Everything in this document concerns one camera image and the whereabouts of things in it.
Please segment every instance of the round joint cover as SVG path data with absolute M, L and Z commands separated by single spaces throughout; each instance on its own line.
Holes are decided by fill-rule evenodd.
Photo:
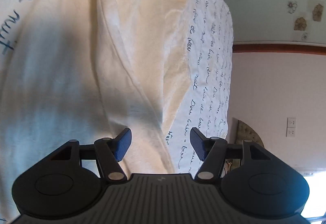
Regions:
M 279 175 L 258 174 L 249 178 L 250 188 L 262 195 L 277 195 L 286 188 L 286 182 Z
M 210 180 L 214 177 L 214 175 L 211 172 L 201 172 L 197 176 L 201 180 Z
M 124 175 L 120 172 L 113 172 L 108 175 L 110 180 L 118 181 L 124 178 Z
M 222 178 L 221 192 L 234 208 L 270 219 L 300 213 L 308 199 L 309 186 L 282 162 L 246 161 Z
M 40 177 L 35 188 L 43 195 L 58 196 L 68 192 L 74 184 L 74 181 L 67 175 L 50 174 Z

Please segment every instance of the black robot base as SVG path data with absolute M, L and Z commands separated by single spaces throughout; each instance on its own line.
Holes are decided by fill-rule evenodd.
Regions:
M 190 174 L 132 174 L 118 162 L 131 130 L 90 145 L 66 142 L 20 175 L 12 197 L 21 213 L 14 224 L 307 224 L 300 213 L 309 196 L 305 179 L 258 144 L 206 138 L 190 142 L 203 161 Z M 225 159 L 242 165 L 221 178 Z M 96 160 L 100 178 L 81 166 Z

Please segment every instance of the wooden trim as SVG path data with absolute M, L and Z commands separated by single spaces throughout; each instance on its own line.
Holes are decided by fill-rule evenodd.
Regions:
M 235 44 L 233 53 L 244 52 L 286 52 L 326 55 L 326 47 L 297 44 Z

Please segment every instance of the wall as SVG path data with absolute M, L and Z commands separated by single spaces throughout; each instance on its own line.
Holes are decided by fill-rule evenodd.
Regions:
M 312 11 L 317 4 L 325 6 L 326 0 L 224 0 L 232 14 L 234 41 L 254 42 L 306 42 L 316 46 L 326 44 L 326 18 L 313 21 Z M 293 14 L 288 13 L 289 1 L 296 2 Z M 304 17 L 305 31 L 295 31 L 294 22 Z
M 232 62 L 229 134 L 240 119 L 290 166 L 325 169 L 326 56 L 237 53 Z M 287 117 L 296 117 L 295 138 L 286 137 Z

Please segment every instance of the bright window light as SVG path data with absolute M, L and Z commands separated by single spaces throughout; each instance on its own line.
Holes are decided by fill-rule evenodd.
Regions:
M 326 172 L 304 177 L 309 185 L 310 194 L 301 213 L 303 217 L 323 216 L 326 212 Z

